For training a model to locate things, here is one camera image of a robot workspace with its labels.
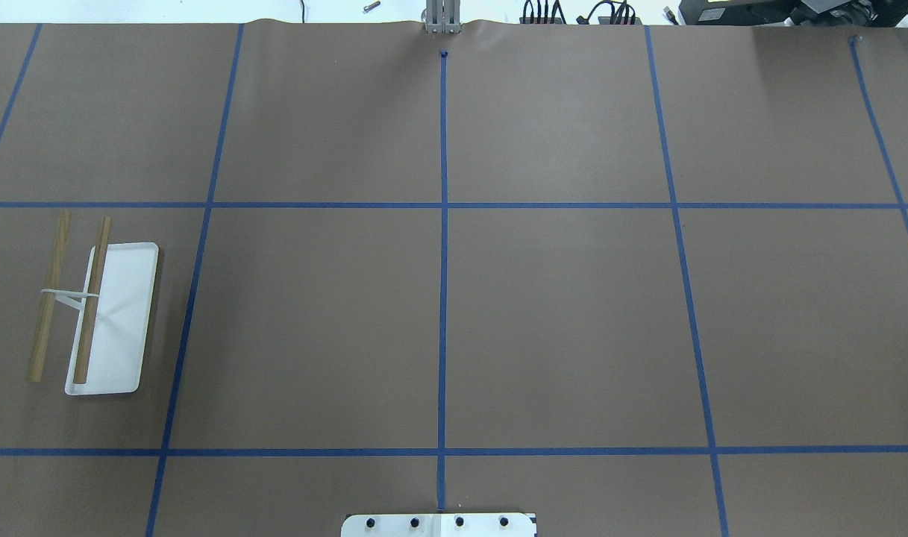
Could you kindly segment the white towel rack with wooden bars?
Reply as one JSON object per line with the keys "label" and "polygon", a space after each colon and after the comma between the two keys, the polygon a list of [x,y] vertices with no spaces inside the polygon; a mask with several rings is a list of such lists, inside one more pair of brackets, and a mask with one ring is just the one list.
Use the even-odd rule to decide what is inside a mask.
{"label": "white towel rack with wooden bars", "polygon": [[27,380],[43,377],[55,305],[76,311],[66,395],[123,395],[140,387],[152,321],[160,247],[156,242],[110,242],[112,220],[102,219],[91,248],[83,289],[60,282],[72,215],[61,210],[52,241],[46,286],[41,289]]}

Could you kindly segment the black electronics box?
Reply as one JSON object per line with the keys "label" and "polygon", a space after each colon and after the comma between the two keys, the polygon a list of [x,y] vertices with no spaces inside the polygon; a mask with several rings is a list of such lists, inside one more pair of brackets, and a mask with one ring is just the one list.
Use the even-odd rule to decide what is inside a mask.
{"label": "black electronics box", "polygon": [[893,28],[908,1],[680,1],[688,26],[862,26]]}

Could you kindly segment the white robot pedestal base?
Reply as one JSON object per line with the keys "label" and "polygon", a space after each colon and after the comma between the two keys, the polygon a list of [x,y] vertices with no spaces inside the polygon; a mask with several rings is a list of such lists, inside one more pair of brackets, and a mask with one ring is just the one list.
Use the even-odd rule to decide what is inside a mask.
{"label": "white robot pedestal base", "polygon": [[538,536],[534,514],[522,512],[356,514],[341,536]]}

